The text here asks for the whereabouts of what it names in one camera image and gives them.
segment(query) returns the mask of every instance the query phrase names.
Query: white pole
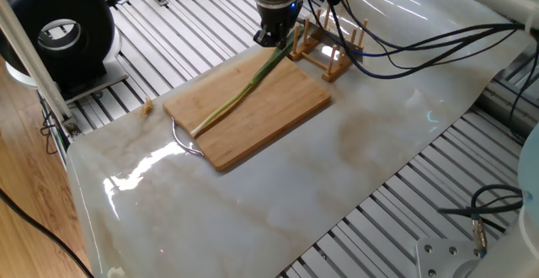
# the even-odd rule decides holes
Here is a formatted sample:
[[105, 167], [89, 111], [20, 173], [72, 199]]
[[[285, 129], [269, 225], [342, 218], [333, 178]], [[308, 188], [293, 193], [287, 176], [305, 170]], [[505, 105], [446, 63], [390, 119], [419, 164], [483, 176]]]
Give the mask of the white pole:
[[0, 0], [0, 29], [13, 47], [26, 71], [35, 80], [41, 94], [60, 121], [72, 118], [71, 111], [60, 91], [52, 81], [51, 75], [35, 51], [30, 39], [24, 32], [17, 16], [9, 6], [8, 0]]

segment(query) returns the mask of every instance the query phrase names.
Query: small crumb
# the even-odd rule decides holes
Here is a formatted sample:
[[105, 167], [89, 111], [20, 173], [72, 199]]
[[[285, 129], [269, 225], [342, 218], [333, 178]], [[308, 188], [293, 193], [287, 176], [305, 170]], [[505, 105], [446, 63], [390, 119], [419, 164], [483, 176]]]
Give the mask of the small crumb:
[[153, 110], [153, 102], [150, 99], [150, 97], [146, 96], [146, 102], [141, 108], [141, 118], [146, 118], [152, 110]]
[[121, 267], [118, 268], [118, 269], [113, 267], [107, 273], [107, 277], [109, 277], [109, 278], [125, 278], [125, 272]]

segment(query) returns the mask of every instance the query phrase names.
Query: wooden rack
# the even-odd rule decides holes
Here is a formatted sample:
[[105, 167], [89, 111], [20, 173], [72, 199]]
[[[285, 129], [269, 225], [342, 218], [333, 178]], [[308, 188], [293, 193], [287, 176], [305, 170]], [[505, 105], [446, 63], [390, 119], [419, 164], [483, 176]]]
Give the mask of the wooden rack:
[[[320, 9], [317, 11], [318, 20], [320, 19], [321, 12], [322, 11]], [[294, 46], [290, 54], [290, 58], [293, 61], [298, 61], [302, 58], [309, 60], [325, 71], [322, 74], [322, 79], [328, 82], [333, 82], [352, 64], [352, 61], [348, 58], [348, 56], [345, 55], [344, 48], [342, 46], [340, 47], [339, 58], [335, 60], [335, 52], [337, 51], [338, 46], [334, 45], [334, 48], [331, 51], [331, 57], [329, 58], [329, 64], [327, 66], [309, 55], [309, 53], [320, 43], [320, 38], [322, 35], [325, 35], [324, 30], [328, 30], [328, 21], [329, 8], [326, 11], [326, 17], [323, 21], [323, 29], [317, 29], [314, 33], [312, 33], [312, 35], [309, 36], [308, 33], [310, 21], [309, 18], [307, 18], [305, 20], [305, 31], [303, 32], [303, 42], [300, 45], [298, 45], [300, 26], [297, 25], [296, 31], [294, 32]], [[366, 27], [368, 22], [369, 19], [365, 19], [363, 26]], [[352, 35], [350, 36], [350, 42], [352, 42], [352, 44], [354, 44], [356, 34], [357, 29], [354, 29], [354, 31], [352, 31]], [[356, 51], [363, 51], [362, 43], [364, 35], [365, 31], [362, 30], [358, 43], [354, 44]]]

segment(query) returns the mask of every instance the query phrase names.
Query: white marble surface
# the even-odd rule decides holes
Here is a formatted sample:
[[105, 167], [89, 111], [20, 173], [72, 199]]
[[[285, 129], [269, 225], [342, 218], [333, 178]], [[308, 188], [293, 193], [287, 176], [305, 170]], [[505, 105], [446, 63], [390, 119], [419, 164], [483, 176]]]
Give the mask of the white marble surface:
[[[400, 44], [503, 22], [469, 0], [350, 1], [358, 18]], [[332, 104], [224, 174], [174, 142], [161, 106], [204, 76], [156, 99], [146, 120], [134, 111], [79, 137], [67, 169], [94, 274], [121, 268], [127, 277], [278, 275], [463, 114], [530, 41], [515, 35], [472, 60], [390, 81], [350, 69], [327, 84], [317, 67], [300, 61], [331, 91]], [[366, 39], [366, 51], [379, 48]], [[432, 56], [395, 59], [413, 65]], [[366, 58], [365, 67], [395, 72], [386, 59]]]

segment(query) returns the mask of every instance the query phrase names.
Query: black cable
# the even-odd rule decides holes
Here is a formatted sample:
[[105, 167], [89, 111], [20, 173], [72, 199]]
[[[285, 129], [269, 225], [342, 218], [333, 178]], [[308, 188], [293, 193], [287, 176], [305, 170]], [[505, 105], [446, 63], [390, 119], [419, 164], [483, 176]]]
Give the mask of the black cable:
[[[437, 35], [435, 37], [429, 38], [427, 40], [420, 41], [420, 42], [412, 44], [412, 45], [400, 46], [400, 45], [394, 45], [392, 43], [389, 43], [389, 42], [385, 41], [384, 39], [380, 38], [379, 36], [375, 35], [374, 33], [372, 33], [369, 29], [367, 29], [365, 26], [363, 26], [363, 24], [354, 16], [354, 14], [352, 13], [350, 7], [348, 7], [346, 5], [343, 5], [343, 7], [346, 10], [346, 12], [348, 13], [348, 15], [350, 17], [352, 17], [352, 19], [357, 23], [357, 25], [361, 29], [363, 29], [372, 39], [378, 40], [381, 43], [383, 43], [384, 45], [392, 47], [392, 48], [394, 48], [394, 49], [396, 49], [398, 51], [421, 51], [421, 50], [427, 50], [427, 49], [430, 49], [432, 45], [427, 45], [427, 46], [422, 46], [422, 47], [416, 47], [416, 46], [423, 45], [425, 43], [429, 43], [429, 42], [439, 40], [439, 39], [442, 39], [442, 38], [446, 38], [446, 37], [449, 37], [449, 36], [452, 36], [452, 35], [463, 34], [463, 33], [466, 33], [468, 31], [472, 31], [472, 30], [496, 29], [497, 31], [502, 31], [502, 30], [510, 30], [510, 29], [524, 29], [523, 24], [480, 24], [480, 25], [468, 26], [468, 27], [466, 27], [464, 29], [454, 30], [452, 32], [445, 33], [445, 34], [442, 34], [442, 35]], [[467, 38], [470, 38], [470, 36], [460, 38], [460, 39], [457, 39], [457, 40], [453, 40], [453, 41], [449, 41], [449, 42], [445, 42], [445, 43], [440, 43], [438, 45], [435, 45], [435, 47], [441, 47], [441, 46], [448, 46], [448, 45], [456, 44], [456, 43], [459, 43], [459, 42], [463, 42]]]
[[501, 197], [498, 197], [496, 199], [492, 199], [489, 203], [486, 203], [486, 204], [484, 204], [482, 206], [478, 206], [478, 207], [491, 206], [492, 204], [494, 204], [494, 203], [496, 203], [498, 201], [509, 199], [509, 198], [522, 198], [522, 195], [505, 195], [505, 196], [501, 196]]
[[[442, 65], [442, 64], [447, 64], [447, 63], [453, 63], [455, 61], [460, 61], [460, 60], [464, 60], [464, 59], [467, 59], [469, 57], [472, 57], [472, 56], [476, 56], [476, 55], [479, 55], [485, 51], [488, 51], [490, 49], [493, 49], [495, 46], [499, 45], [500, 43], [504, 42], [505, 40], [507, 40], [509, 37], [511, 37], [514, 33], [516, 33], [517, 29], [514, 29], [513, 31], [511, 31], [510, 33], [508, 33], [504, 38], [498, 40], [497, 42], [493, 43], [491, 46], [488, 46], [488, 47], [485, 47], [483, 48], [482, 50], [479, 50], [479, 51], [476, 51], [476, 52], [473, 52], [472, 54], [469, 54], [469, 55], [466, 55], [466, 56], [462, 56], [462, 57], [458, 57], [456, 59], [451, 59], [451, 60], [447, 60], [447, 61], [440, 61], [440, 62], [437, 62], [435, 64], [432, 65], [432, 67], [434, 66], [439, 66], [439, 65]], [[400, 68], [400, 69], [412, 69], [413, 67], [403, 67], [403, 66], [399, 66], [397, 64], [395, 64], [395, 62], [393, 62], [392, 58], [390, 55], [387, 55], [387, 59], [389, 59], [389, 61], [391, 62], [391, 64], [393, 64], [394, 67], [397, 67], [397, 68]]]
[[465, 209], [438, 209], [442, 214], [455, 215], [482, 215], [482, 214], [498, 214], [500, 212], [515, 211], [522, 207], [522, 201], [511, 203], [507, 206], [496, 207], [467, 207]]
[[44, 233], [52, 242], [56, 243], [61, 249], [66, 252], [66, 254], [75, 261], [75, 263], [78, 265], [78, 267], [84, 272], [84, 274], [88, 278], [93, 278], [92, 273], [90, 270], [84, 265], [84, 263], [77, 257], [77, 255], [65, 244], [63, 241], [61, 241], [54, 233], [49, 231], [46, 227], [42, 226], [39, 222], [34, 220], [34, 218], [30, 217], [28, 214], [26, 214], [9, 196], [0, 189], [0, 199], [6, 203], [6, 205], [9, 206], [9, 208], [14, 211], [19, 217], [21, 217], [23, 220], [25, 220], [27, 223], [29, 223], [32, 227], [37, 228], [40, 232]]
[[58, 150], [56, 149], [55, 151], [53, 152], [50, 152], [49, 151], [49, 146], [50, 146], [50, 142], [51, 142], [51, 138], [52, 138], [52, 133], [51, 133], [51, 129], [52, 128], [56, 128], [56, 126], [53, 124], [51, 126], [48, 126], [47, 125], [47, 121], [49, 120], [49, 118], [52, 116], [52, 110], [49, 111], [47, 113], [47, 115], [45, 116], [45, 118], [43, 119], [43, 127], [40, 128], [40, 133], [42, 136], [46, 137], [46, 145], [45, 145], [45, 151], [47, 152], [47, 154], [49, 155], [54, 155], [58, 152]]
[[[470, 214], [452, 214], [452, 215], [460, 215], [460, 216], [465, 216], [465, 217], [468, 217], [468, 218], [472, 217], [472, 215], [470, 215]], [[483, 220], [483, 223], [488, 224], [490, 227], [493, 227], [493, 228], [497, 229], [498, 231], [500, 231], [502, 233], [505, 233], [505, 228], [500, 226], [498, 223], [492, 222], [489, 219], [485, 219], [483, 217], [481, 217], [481, 220]]]
[[[482, 186], [479, 190], [473, 193], [470, 207], [467, 207], [465, 209], [443, 209], [442, 208], [442, 209], [439, 209], [438, 212], [442, 214], [455, 214], [455, 215], [463, 215], [463, 216], [469, 215], [472, 219], [477, 220], [479, 218], [479, 215], [481, 214], [497, 214], [500, 212], [515, 211], [522, 207], [522, 201], [511, 203], [511, 204], [508, 204], [507, 206], [477, 207], [477, 201], [478, 201], [479, 196], [483, 192], [488, 191], [488, 190], [508, 190], [508, 191], [512, 191], [517, 196], [522, 197], [522, 190], [517, 187], [507, 185], [507, 184], [490, 184], [490, 185]], [[488, 205], [491, 205], [497, 200], [489, 202]]]
[[[339, 32], [339, 38], [341, 39], [341, 41], [345, 41], [344, 39], [344, 36], [343, 36], [343, 32], [340, 28], [340, 24], [339, 24], [339, 20], [337, 19], [337, 14], [335, 13], [335, 8], [333, 5], [329, 5], [329, 8], [331, 9], [331, 12], [335, 18], [335, 25], [336, 25], [336, 28], [337, 28], [337, 31]], [[354, 65], [360, 69], [364, 74], [366, 74], [367, 76], [369, 77], [372, 77], [372, 78], [378, 78], [378, 79], [396, 79], [396, 78], [402, 78], [402, 77], [405, 77], [405, 76], [408, 76], [414, 72], [418, 72], [426, 67], [430, 67], [432, 66], [433, 63], [436, 63], [446, 57], [448, 57], [449, 55], [459, 51], [460, 49], [466, 47], [467, 45], [470, 45], [472, 44], [473, 42], [475, 42], [476, 40], [478, 39], [481, 39], [483, 37], [486, 37], [488, 35], [491, 35], [493, 33], [497, 32], [496, 29], [490, 29], [490, 30], [487, 30], [483, 33], [481, 33], [477, 39], [474, 39], [474, 40], [468, 40], [468, 41], [465, 41], [465, 42], [462, 42], [460, 43], [459, 45], [457, 46], [454, 46], [453, 48], [451, 48], [450, 50], [444, 52], [443, 54], [437, 56], [436, 58], [434, 59], [431, 59], [423, 64], [421, 64], [420, 66], [417, 66], [413, 69], [410, 69], [410, 70], [407, 70], [406, 72], [401, 72], [401, 73], [398, 73], [398, 74], [393, 74], [393, 75], [379, 75], [379, 74], [375, 74], [373, 72], [369, 72], [367, 71], [364, 67], [361, 66], [361, 64], [359, 64], [359, 62], [353, 57], [353, 55], [351, 54], [351, 51], [349, 49], [349, 47], [344, 43], [343, 45], [343, 48], [344, 48], [344, 51], [346, 52], [346, 55], [350, 58], [350, 60], [352, 61], [352, 63], [354, 63]]]
[[482, 186], [481, 188], [479, 188], [479, 190], [476, 190], [476, 192], [473, 193], [472, 200], [470, 202], [470, 208], [472, 209], [476, 208], [479, 196], [483, 192], [486, 192], [488, 190], [508, 190], [508, 191], [512, 191], [513, 193], [517, 195], [522, 196], [522, 190], [515, 186], [507, 185], [507, 184], [489, 184], [489, 185]]
[[[344, 0], [344, 3], [346, 3], [346, 6], [348, 6], [348, 8], [350, 8], [350, 3], [348, 2], [348, 0]], [[452, 60], [448, 60], [448, 61], [442, 61], [442, 62], [437, 62], [435, 64], [433, 64], [432, 66], [437, 66], [437, 65], [442, 65], [442, 64], [447, 64], [447, 63], [452, 63], [452, 62], [455, 62], [455, 61], [460, 61], [460, 60], [464, 60], [464, 59], [467, 59], [471, 56], [476, 56], [478, 54], [481, 54], [485, 51], [488, 51], [492, 48], [494, 48], [495, 46], [499, 45], [500, 43], [504, 42], [505, 40], [507, 40], [507, 38], [511, 37], [514, 33], [516, 33], [517, 29], [513, 30], [512, 32], [508, 33], [504, 38], [502, 38], [501, 40], [499, 40], [498, 42], [492, 44], [491, 46], [489, 47], [486, 47], [480, 51], [476, 51], [470, 55], [467, 55], [467, 56], [462, 56], [462, 57], [459, 57], [457, 59], [452, 59]], [[388, 53], [387, 51], [387, 48], [378, 40], [375, 40], [375, 42], [387, 53], [387, 59], [391, 62], [391, 64], [396, 67], [396, 68], [400, 68], [400, 69], [412, 69], [413, 67], [402, 67], [402, 66], [399, 66], [398, 64], [396, 64], [393, 59], [391, 58], [391, 54]]]
[[[318, 27], [320, 29], [323, 29], [324, 33], [327, 36], [329, 36], [334, 41], [334, 43], [336, 45], [344, 47], [341, 42], [336, 41], [333, 38], [333, 36], [329, 35], [328, 32], [324, 29], [324, 27], [322, 26], [322, 23], [320, 22], [320, 20], [318, 19], [317, 15], [314, 12], [314, 7], [312, 6], [311, 0], [307, 0], [307, 2], [309, 3], [309, 7], [311, 9], [312, 15], [314, 16], [314, 18], [315, 18], [315, 20], [317, 22]], [[358, 23], [358, 26], [360, 26], [360, 28], [364, 29], [363, 25], [357, 20], [357, 18], [351, 12], [350, 7], [347, 6], [345, 3], [343, 3], [343, 7], [346, 9], [348, 14], [350, 14], [350, 16], [352, 16], [352, 18], [355, 20], [355, 22]], [[400, 47], [399, 49], [397, 49], [395, 51], [387, 51], [386, 47], [383, 46], [383, 44], [380, 42], [381, 40], [379, 39], [379, 37], [374, 36], [373, 39], [375, 40], [375, 42], [378, 43], [379, 45], [381, 45], [381, 47], [384, 49], [385, 52], [379, 53], [379, 54], [365, 53], [365, 52], [360, 52], [360, 51], [356, 51], [356, 50], [351, 50], [351, 52], [353, 52], [353, 53], [355, 53], [357, 55], [362, 55], [362, 56], [379, 57], [379, 56], [388, 56], [388, 55], [397, 54], [397, 53], [402, 52], [402, 51], [425, 51], [425, 50], [431, 50], [431, 49], [440, 48], [440, 47], [444, 47], [444, 46], [455, 45], [457, 43], [462, 43], [462, 42], [466, 42], [466, 41], [469, 41], [469, 40], [474, 40], [475, 41], [475, 40], [483, 38], [484, 35], [482, 35], [482, 33], [485, 33], [485, 32], [482, 32], [482, 33], [478, 33], [478, 34], [474, 34], [474, 35], [469, 35], [469, 36], [458, 38], [458, 39], [455, 39], [455, 40], [451, 40], [451, 41], [447, 41], [447, 42], [441, 42], [439, 44], [420, 46], [420, 45], [424, 45], [424, 44], [433, 42], [435, 40], [446, 38], [446, 37], [449, 37], [449, 36], [452, 36], [452, 35], [465, 33], [467, 31], [472, 31], [472, 30], [476, 30], [476, 29], [495, 29], [494, 32], [489, 32], [490, 34], [494, 34], [494, 33], [500, 32], [500, 31], [509, 30], [509, 29], [513, 29], [513, 28], [517, 29], [519, 27], [520, 27], [519, 24], [481, 24], [481, 25], [475, 25], [475, 26], [472, 26], [472, 27], [468, 27], [468, 28], [465, 28], [465, 29], [459, 29], [459, 30], [456, 30], [456, 31], [453, 31], [453, 32], [450, 32], [450, 33], [443, 34], [443, 35], [438, 35], [438, 36], [429, 38], [427, 40], [422, 40], [422, 41], [414, 43], [412, 45]]]
[[524, 81], [524, 84], [520, 88], [519, 93], [516, 95], [515, 101], [513, 101], [513, 104], [511, 105], [511, 111], [509, 112], [509, 120], [508, 120], [507, 124], [509, 126], [511, 135], [513, 137], [515, 137], [515, 138], [518, 138], [518, 136], [515, 135], [515, 132], [513, 130], [513, 123], [512, 123], [513, 115], [515, 113], [516, 104], [519, 102], [520, 97], [522, 97], [522, 94], [524, 93], [524, 91], [528, 88], [528, 85], [530, 84], [530, 80], [533, 77], [533, 73], [535, 72], [536, 67], [537, 67], [537, 58], [539, 57], [539, 41], [536, 44], [537, 44], [537, 46], [536, 46], [536, 54], [535, 54], [535, 59], [533, 60], [533, 65], [531, 66], [530, 74], [528, 75], [528, 78]]

